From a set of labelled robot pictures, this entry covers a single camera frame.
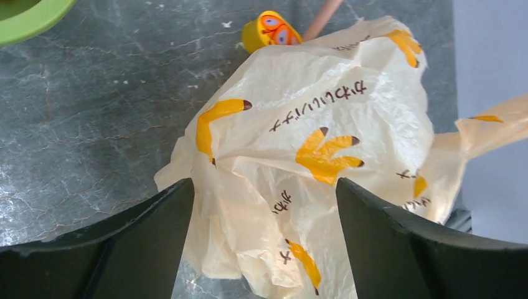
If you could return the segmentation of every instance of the gray marble countertop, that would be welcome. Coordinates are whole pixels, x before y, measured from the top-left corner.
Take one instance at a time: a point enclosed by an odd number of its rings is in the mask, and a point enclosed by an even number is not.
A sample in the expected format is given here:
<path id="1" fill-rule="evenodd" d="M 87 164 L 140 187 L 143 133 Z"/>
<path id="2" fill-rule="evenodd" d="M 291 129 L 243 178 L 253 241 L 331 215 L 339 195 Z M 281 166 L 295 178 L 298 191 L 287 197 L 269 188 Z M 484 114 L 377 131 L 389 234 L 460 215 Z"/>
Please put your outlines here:
<path id="1" fill-rule="evenodd" d="M 248 57 L 242 26 L 272 9 L 303 32 L 322 2 L 79 0 L 50 31 L 0 48 L 0 245 L 51 240 L 154 195 L 176 139 Z M 453 131 L 451 6 L 347 0 L 324 33 L 358 17 L 405 23 L 428 57 L 435 130 Z M 256 297 L 183 263 L 174 298 Z"/>

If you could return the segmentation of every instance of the plastic bag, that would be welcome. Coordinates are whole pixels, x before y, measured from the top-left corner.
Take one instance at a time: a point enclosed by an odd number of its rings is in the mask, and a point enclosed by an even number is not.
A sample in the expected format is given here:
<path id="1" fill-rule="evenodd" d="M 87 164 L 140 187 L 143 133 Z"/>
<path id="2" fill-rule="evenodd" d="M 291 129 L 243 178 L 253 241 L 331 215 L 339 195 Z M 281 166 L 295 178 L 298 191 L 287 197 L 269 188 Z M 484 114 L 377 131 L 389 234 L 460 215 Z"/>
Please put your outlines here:
<path id="1" fill-rule="evenodd" d="M 420 84 L 426 65 L 391 17 L 256 51 L 155 176 L 160 190 L 194 181 L 184 258 L 211 278 L 244 275 L 265 298 L 357 298 L 339 177 L 444 223 L 467 161 L 528 135 L 525 97 L 435 136 Z"/>

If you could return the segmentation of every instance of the yellow banana print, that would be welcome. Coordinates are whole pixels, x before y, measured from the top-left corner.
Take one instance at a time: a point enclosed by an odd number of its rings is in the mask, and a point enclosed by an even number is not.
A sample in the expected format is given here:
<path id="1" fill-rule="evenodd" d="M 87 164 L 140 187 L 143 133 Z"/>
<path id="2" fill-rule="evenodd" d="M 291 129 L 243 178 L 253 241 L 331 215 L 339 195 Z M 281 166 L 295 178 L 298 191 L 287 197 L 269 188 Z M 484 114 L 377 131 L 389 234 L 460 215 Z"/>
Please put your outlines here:
<path id="1" fill-rule="evenodd" d="M 405 30 L 396 29 L 389 32 L 385 36 L 392 40 L 392 42 L 394 42 L 394 44 L 400 48 L 403 54 L 405 54 L 407 63 L 409 63 L 410 66 L 416 68 L 420 65 L 420 62 L 416 58 L 415 54 L 421 54 L 422 48 L 418 42 L 413 40 L 411 33 Z"/>
<path id="2" fill-rule="evenodd" d="M 219 118 L 251 109 L 252 104 L 240 98 L 218 101 L 211 109 L 198 116 L 196 124 L 196 147 L 209 157 L 209 162 L 215 164 L 211 148 L 212 135 L 209 123 Z"/>
<path id="3" fill-rule="evenodd" d="M 321 127 L 314 131 L 297 151 L 295 161 L 308 168 L 314 179 L 319 182 L 334 185 L 337 175 L 345 168 L 358 168 L 365 164 L 356 157 L 344 156 L 332 159 L 339 150 L 350 148 L 359 143 L 355 136 L 339 136 L 323 142 L 328 128 Z"/>
<path id="4" fill-rule="evenodd" d="M 472 120 L 482 120 L 482 121 L 491 121 L 495 123 L 504 123 L 502 119 L 496 117 L 495 115 L 481 115 L 470 117 Z"/>
<path id="5" fill-rule="evenodd" d="M 319 296 L 319 284 L 321 283 L 321 273 L 315 264 L 315 261 L 310 257 L 306 250 L 299 244 L 293 243 L 286 239 L 286 243 L 290 246 L 290 251 L 294 257 L 296 257 L 301 264 L 303 264 L 304 271 L 312 281 L 312 285 L 315 288 L 315 294 Z"/>
<path id="6" fill-rule="evenodd" d="M 414 181 L 414 198 L 416 199 L 427 188 L 427 181 L 423 176 L 419 176 Z"/>

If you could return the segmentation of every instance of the cartoon face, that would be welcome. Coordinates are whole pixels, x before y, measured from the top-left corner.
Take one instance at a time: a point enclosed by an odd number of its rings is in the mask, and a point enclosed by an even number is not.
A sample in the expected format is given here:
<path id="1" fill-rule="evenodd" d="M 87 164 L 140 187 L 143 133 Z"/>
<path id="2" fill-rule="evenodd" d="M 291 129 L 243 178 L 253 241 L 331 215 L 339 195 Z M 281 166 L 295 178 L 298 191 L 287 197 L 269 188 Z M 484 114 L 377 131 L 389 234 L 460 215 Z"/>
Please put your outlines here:
<path id="1" fill-rule="evenodd" d="M 298 45 L 299 40 L 295 36 L 295 32 L 290 26 L 283 20 L 276 16 L 265 15 L 260 19 L 264 30 L 263 34 L 266 34 L 271 41 L 270 45 Z"/>
<path id="2" fill-rule="evenodd" d="M 260 21 L 267 31 L 275 31 L 280 25 L 284 24 L 281 19 L 269 14 L 263 16 Z"/>

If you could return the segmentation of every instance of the white wall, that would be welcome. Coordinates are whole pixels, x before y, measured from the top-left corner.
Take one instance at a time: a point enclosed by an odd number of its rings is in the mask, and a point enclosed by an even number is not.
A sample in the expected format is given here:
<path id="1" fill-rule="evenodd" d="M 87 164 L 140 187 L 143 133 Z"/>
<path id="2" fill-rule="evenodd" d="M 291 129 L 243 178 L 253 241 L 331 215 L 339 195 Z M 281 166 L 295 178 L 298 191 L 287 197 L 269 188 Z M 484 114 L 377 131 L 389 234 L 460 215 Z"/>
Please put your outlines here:
<path id="1" fill-rule="evenodd" d="M 460 117 L 528 93 L 528 1 L 454 0 Z M 470 162 L 473 233 L 528 244 L 528 141 Z"/>

